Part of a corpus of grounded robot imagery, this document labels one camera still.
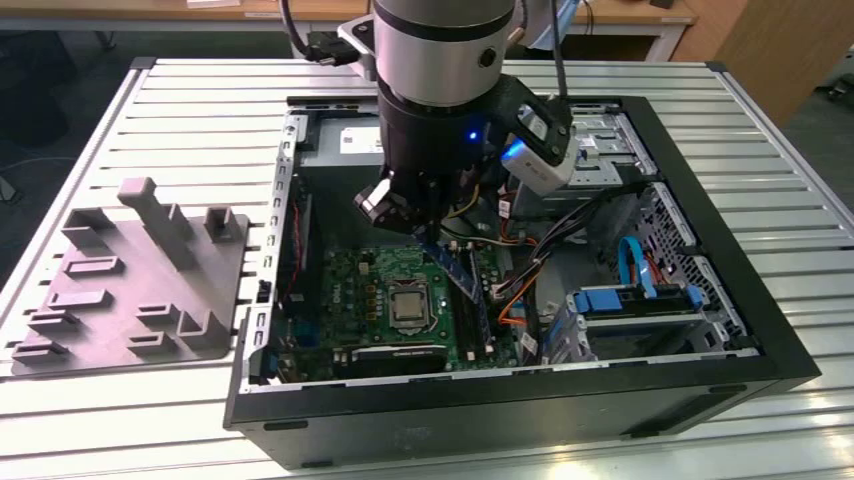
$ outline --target floor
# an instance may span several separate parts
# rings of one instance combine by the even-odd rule
[[[103,52],[88,32],[61,34],[77,65],[77,79],[55,90],[68,116],[68,133],[49,146],[24,149],[0,139],[0,173],[23,192],[20,202],[0,203],[0,286],[12,273],[27,243],[51,206],[65,176],[121,83],[133,58],[291,58],[279,33],[116,34],[117,47]],[[783,129],[846,205],[854,208],[854,102],[834,104],[815,93]],[[13,168],[17,162],[45,159]]]

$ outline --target wooden desk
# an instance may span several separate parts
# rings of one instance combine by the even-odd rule
[[[291,0],[302,21],[351,20],[368,0]],[[187,8],[184,0],[0,0],[0,16],[103,20],[256,20],[279,18],[275,0],[244,0],[239,7]]]
[[[670,9],[654,7],[649,0],[591,0],[590,6],[597,25],[693,25],[697,21],[697,14],[685,0],[677,0]],[[586,23],[587,16],[588,11],[582,3],[572,23]]]
[[[300,34],[335,30],[343,20],[367,13],[368,3],[368,0],[291,0]],[[647,61],[670,59],[686,26],[697,20],[685,0],[678,0],[670,10],[653,7],[647,0],[594,0],[591,6],[595,35],[655,37]],[[587,15],[582,6],[570,33],[584,33]],[[240,7],[192,10],[184,0],[0,0],[3,29],[279,31],[282,24],[276,0],[244,0]]]

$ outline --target white cable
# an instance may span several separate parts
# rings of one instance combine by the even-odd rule
[[[446,229],[442,229],[442,232],[451,238],[459,238],[460,240],[468,240],[471,242],[490,243],[492,245],[498,245],[499,247],[522,247],[522,246],[524,246],[524,244],[519,244],[519,243],[499,242],[498,240],[492,240],[491,238],[470,237],[468,235],[455,235],[454,233],[448,232]]]
[[[27,165],[29,163],[35,163],[35,162],[47,162],[47,161],[55,161],[55,160],[64,160],[68,161],[71,160],[77,161],[77,159],[75,157],[40,157],[40,158],[28,158],[27,160],[21,160],[17,163],[13,163],[12,165],[7,165],[5,167],[0,168],[0,173],[5,172],[7,170],[12,170],[16,167],[20,167],[23,165]]]

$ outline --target green circuit board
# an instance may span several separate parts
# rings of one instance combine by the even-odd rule
[[[499,278],[496,252],[487,247],[476,252],[476,259],[479,281],[488,288]],[[316,342],[295,351],[306,381],[334,380],[330,352],[354,345],[442,345],[448,352],[447,371],[515,366],[510,332],[496,336],[495,352],[487,358],[470,361],[458,355],[448,285],[443,270],[418,247],[327,251]],[[407,289],[427,293],[428,324],[400,329],[392,326],[391,296]]]

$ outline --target blue led light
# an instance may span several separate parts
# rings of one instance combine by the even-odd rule
[[[516,139],[510,144],[510,147],[507,147],[507,150],[504,150],[504,154],[502,155],[502,160],[506,160],[507,158],[515,157],[518,155],[518,153],[522,151],[523,147],[524,147],[524,143],[522,143],[522,140]]]

